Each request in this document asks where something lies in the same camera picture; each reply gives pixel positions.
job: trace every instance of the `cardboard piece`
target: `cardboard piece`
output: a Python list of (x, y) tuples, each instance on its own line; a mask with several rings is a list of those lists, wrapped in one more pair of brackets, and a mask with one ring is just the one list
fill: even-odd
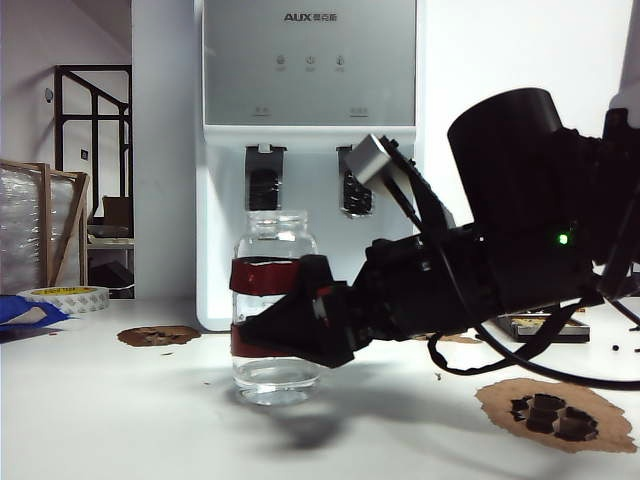
[[(428, 333), (427, 335), (419, 335), (414, 337), (414, 340), (429, 340), (432, 336), (432, 333)], [(471, 337), (463, 337), (462, 334), (456, 333), (454, 335), (444, 335), (440, 340), (440, 342), (453, 342), (453, 343), (482, 343), (481, 340), (477, 340)]]
[[(597, 421), (598, 430), (595, 438), (585, 441), (565, 440), (553, 434), (531, 431), (526, 422), (516, 421), (512, 413), (512, 401), (541, 393), (561, 398), (567, 406), (593, 417)], [(628, 435), (631, 424), (624, 418), (624, 410), (585, 387), (516, 378), (483, 387), (476, 393), (476, 398), (482, 402), (482, 409), (495, 425), (547, 447), (568, 453), (585, 450), (635, 453), (637, 450), (634, 439)]]
[(199, 336), (200, 332), (191, 327), (138, 327), (123, 330), (118, 334), (118, 340), (132, 347), (154, 347), (159, 345), (184, 345), (189, 340)]

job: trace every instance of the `glass jar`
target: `glass jar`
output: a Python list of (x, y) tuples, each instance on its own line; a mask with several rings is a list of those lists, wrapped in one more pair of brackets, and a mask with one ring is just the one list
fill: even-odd
[(293, 286), (298, 259), (317, 253), (305, 211), (247, 212), (248, 231), (235, 250), (231, 285), (231, 355), (238, 393), (259, 405), (290, 405), (315, 390), (319, 366), (242, 342), (235, 327), (280, 300)]

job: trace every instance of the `white water dispenser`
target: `white water dispenser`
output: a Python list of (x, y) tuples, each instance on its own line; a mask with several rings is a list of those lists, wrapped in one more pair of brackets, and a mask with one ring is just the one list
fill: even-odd
[(335, 278), (412, 226), (342, 161), (367, 134), (416, 142), (420, 0), (201, 0), (197, 315), (228, 330), (247, 210), (304, 210)]

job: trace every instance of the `plastic wrap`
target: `plastic wrap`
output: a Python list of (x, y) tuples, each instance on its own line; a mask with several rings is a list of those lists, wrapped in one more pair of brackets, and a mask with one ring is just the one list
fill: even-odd
[(40, 270), (40, 172), (0, 165), (0, 292), (37, 287)]
[[(51, 197), (50, 264), (43, 265), (42, 193), (43, 182), (49, 182)], [(0, 163), (0, 293), (18, 292), (47, 286), (56, 275), (56, 260), (63, 258), (64, 229), (70, 217), (76, 179), (51, 171), (48, 179), (33, 166)], [(76, 233), (69, 240), (65, 261), (57, 285), (73, 286), (82, 283), (80, 237)]]

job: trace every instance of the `tape roll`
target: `tape roll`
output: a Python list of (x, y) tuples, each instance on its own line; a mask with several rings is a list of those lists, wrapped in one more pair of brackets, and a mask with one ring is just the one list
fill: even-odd
[(26, 290), (19, 296), (31, 302), (49, 302), (65, 313), (87, 313), (109, 306), (109, 289), (105, 287), (53, 287)]

